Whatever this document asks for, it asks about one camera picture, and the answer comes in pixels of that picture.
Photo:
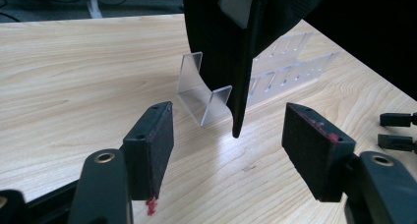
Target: black mount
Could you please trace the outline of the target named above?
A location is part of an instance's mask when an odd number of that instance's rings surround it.
[[[0,223],[133,223],[132,200],[158,198],[174,145],[172,103],[150,107],[123,139],[85,161],[81,178],[25,203],[0,191]]]
[[[282,146],[313,196],[348,197],[348,223],[416,223],[417,183],[386,154],[353,153],[355,140],[311,108],[287,103]]]
[[[417,113],[385,113],[380,116],[380,125],[383,127],[410,127],[417,125]],[[417,154],[417,140],[413,142],[412,137],[396,135],[378,135],[378,145],[381,148],[401,151],[413,151]]]

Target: clear plastic part with slots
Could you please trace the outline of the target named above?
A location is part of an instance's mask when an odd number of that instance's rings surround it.
[[[314,82],[326,70],[339,51],[308,61],[297,59],[312,35],[312,31],[284,35],[254,58],[247,106]],[[183,56],[177,85],[181,101],[201,127],[231,115],[226,103],[233,90],[231,85],[216,90],[206,86],[199,74],[202,58],[202,52]]]

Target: light wood grain surface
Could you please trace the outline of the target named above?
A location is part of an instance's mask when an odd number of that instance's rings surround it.
[[[313,29],[302,22],[293,31]],[[301,59],[341,49],[319,32]],[[154,216],[135,201],[135,223],[345,223],[342,203],[314,200],[281,146],[286,102],[312,107],[357,141],[382,151],[386,112],[417,103],[342,50],[314,84],[247,109],[239,139],[227,116],[200,128],[176,84],[189,53],[182,15],[0,25],[0,190],[27,201],[80,177],[93,152],[118,148],[148,107],[174,103],[175,145]]]

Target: dark background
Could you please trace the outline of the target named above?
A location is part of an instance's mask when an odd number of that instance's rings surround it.
[[[90,19],[88,0],[5,1],[0,23]],[[305,20],[417,100],[416,6],[417,0],[324,0]],[[104,18],[183,13],[182,0],[99,0],[99,7]]]

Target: clear plastic bracket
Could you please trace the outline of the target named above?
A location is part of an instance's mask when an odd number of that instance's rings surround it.
[[[231,115],[226,103],[231,85],[211,91],[200,76],[202,52],[183,56],[177,91],[183,104],[193,114],[199,125],[211,123]]]

